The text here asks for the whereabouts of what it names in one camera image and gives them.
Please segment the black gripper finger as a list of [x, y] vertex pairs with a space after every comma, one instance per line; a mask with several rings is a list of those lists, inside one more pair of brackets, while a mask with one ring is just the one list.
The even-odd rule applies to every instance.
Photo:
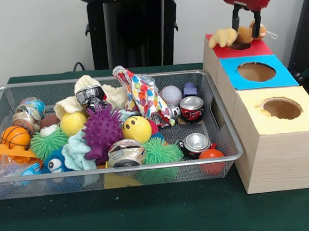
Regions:
[[259, 37], [260, 34], [260, 22], [262, 17], [260, 16], [260, 11], [252, 10], [254, 16], [254, 25], [252, 26], [252, 37]]
[[239, 11], [242, 9], [242, 5], [234, 6], [233, 13], [232, 13], [232, 28], [235, 30], [238, 30], [240, 26], [240, 17], [239, 17]]

